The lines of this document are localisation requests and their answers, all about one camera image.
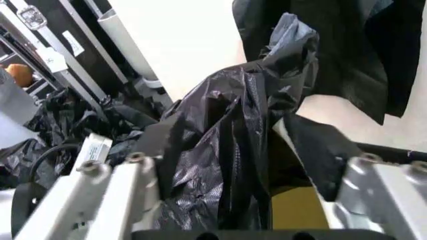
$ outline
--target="yellow surface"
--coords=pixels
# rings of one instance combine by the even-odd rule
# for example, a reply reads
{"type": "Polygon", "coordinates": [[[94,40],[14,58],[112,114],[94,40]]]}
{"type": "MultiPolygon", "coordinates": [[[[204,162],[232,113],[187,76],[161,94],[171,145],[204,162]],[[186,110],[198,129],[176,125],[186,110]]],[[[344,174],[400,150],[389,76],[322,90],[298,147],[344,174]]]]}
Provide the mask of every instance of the yellow surface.
{"type": "Polygon", "coordinates": [[[328,222],[313,187],[299,187],[271,199],[273,229],[327,229],[328,222]]]}

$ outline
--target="white wall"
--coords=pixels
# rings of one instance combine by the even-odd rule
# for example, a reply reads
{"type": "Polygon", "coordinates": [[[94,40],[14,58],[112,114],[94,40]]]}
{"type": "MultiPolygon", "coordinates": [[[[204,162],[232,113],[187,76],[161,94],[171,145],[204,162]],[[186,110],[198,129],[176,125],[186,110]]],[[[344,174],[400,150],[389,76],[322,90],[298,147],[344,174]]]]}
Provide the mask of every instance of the white wall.
{"type": "Polygon", "coordinates": [[[246,58],[232,0],[108,0],[172,101],[246,58]]]}
{"type": "MultiPolygon", "coordinates": [[[[424,8],[423,19],[427,11],[424,8]]],[[[381,126],[348,100],[314,95],[303,102],[298,114],[336,126],[348,138],[361,143],[427,152],[427,23],[421,28],[419,65],[406,111],[402,118],[386,115],[381,126]]]]}

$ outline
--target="black cable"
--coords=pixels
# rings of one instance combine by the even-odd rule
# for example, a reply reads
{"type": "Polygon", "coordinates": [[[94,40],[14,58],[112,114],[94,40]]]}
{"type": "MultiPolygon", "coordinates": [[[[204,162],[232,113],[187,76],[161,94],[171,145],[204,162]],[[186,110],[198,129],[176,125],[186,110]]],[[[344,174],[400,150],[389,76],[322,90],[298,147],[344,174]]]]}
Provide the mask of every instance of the black cable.
{"type": "Polygon", "coordinates": [[[54,146],[50,149],[48,149],[47,151],[45,151],[32,165],[31,170],[29,171],[29,176],[28,176],[28,181],[34,182],[34,178],[36,176],[36,172],[37,169],[39,168],[40,164],[42,164],[42,162],[49,157],[50,155],[62,151],[62,150],[70,150],[70,149],[78,149],[80,147],[79,144],[76,143],[66,143],[66,144],[62,144],[62,145],[57,145],[54,146]]]}

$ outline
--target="black plastic bag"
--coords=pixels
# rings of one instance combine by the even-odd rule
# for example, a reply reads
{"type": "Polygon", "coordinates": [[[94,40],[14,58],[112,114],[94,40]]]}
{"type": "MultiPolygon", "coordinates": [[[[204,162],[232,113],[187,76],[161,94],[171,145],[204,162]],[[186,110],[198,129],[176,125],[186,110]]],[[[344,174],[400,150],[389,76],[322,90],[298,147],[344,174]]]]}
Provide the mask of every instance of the black plastic bag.
{"type": "MultiPolygon", "coordinates": [[[[112,139],[107,161],[113,166],[121,164],[144,128],[158,122],[151,105],[146,104],[143,98],[119,96],[106,103],[103,111],[108,121],[100,118],[87,102],[70,89],[51,93],[35,116],[25,124],[28,129],[39,133],[46,146],[29,139],[2,150],[5,154],[0,162],[9,172],[8,179],[13,180],[14,176],[18,180],[7,184],[7,187],[27,182],[33,163],[46,150],[66,143],[83,144],[90,133],[112,139]]],[[[71,170],[77,155],[75,150],[61,151],[45,160],[37,169],[36,181],[50,188],[59,175],[71,170]]]]}
{"type": "Polygon", "coordinates": [[[320,35],[319,72],[311,94],[348,99],[382,124],[401,117],[415,79],[424,0],[234,0],[248,61],[262,57],[285,12],[320,35]]]}
{"type": "Polygon", "coordinates": [[[279,50],[212,74],[163,115],[182,113],[185,128],[156,228],[270,227],[268,132],[296,110],[317,67],[316,32],[284,18],[279,50]]]}

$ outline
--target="white label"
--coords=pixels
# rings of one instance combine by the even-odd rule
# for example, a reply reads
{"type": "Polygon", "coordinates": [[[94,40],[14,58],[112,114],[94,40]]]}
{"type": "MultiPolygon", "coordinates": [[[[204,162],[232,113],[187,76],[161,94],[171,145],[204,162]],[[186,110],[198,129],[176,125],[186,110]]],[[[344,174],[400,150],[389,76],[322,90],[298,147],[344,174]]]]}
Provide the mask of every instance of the white label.
{"type": "Polygon", "coordinates": [[[52,73],[68,69],[65,57],[52,47],[39,48],[36,52],[52,73]]]}
{"type": "Polygon", "coordinates": [[[74,57],[77,57],[81,53],[85,51],[85,49],[80,45],[80,43],[74,38],[73,35],[67,30],[62,33],[64,38],[69,42],[72,47],[72,52],[74,53],[74,57]]]}
{"type": "Polygon", "coordinates": [[[85,159],[87,160],[98,160],[98,157],[103,149],[102,143],[92,143],[89,147],[89,151],[85,159]]]}

